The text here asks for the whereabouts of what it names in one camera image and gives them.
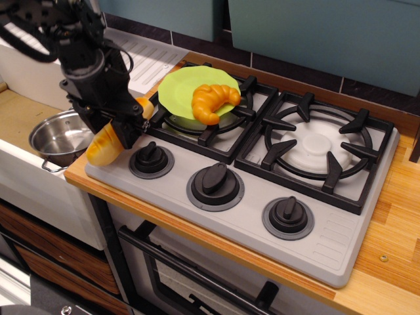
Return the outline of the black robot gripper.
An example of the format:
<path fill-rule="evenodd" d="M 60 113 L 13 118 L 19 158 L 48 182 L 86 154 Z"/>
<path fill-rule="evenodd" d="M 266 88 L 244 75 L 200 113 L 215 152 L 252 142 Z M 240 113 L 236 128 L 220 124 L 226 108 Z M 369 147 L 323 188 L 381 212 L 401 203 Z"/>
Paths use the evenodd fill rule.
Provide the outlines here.
<path fill-rule="evenodd" d="M 150 127 L 143 109 L 128 90 L 129 71 L 120 52 L 95 52 L 86 68 L 61 66 L 65 81 L 60 86 L 72 100 L 72 107 L 88 128 L 97 134 L 111 122 L 124 149 Z"/>

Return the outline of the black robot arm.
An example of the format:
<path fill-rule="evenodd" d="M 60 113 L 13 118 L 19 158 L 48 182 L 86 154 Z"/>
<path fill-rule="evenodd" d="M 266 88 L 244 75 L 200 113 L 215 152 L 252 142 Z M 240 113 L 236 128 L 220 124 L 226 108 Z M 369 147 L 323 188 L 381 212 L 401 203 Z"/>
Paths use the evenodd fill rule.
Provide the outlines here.
<path fill-rule="evenodd" d="M 147 119 L 128 89 L 134 62 L 124 62 L 129 53 L 105 29 L 88 1 L 1 2 L 1 38 L 35 61 L 59 61 L 60 88 L 88 128 L 98 133 L 109 123 L 130 149 Z"/>

